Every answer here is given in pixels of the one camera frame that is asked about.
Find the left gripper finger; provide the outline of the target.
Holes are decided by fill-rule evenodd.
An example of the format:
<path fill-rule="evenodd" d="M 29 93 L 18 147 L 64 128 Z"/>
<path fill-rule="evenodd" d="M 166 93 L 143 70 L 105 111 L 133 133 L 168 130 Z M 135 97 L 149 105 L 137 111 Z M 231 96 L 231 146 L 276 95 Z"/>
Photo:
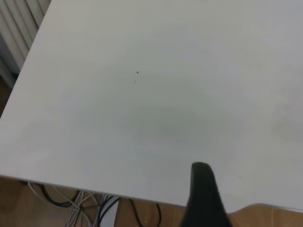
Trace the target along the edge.
<path fill-rule="evenodd" d="M 190 195 L 182 227 L 231 227 L 214 173 L 207 163 L 191 166 Z"/>

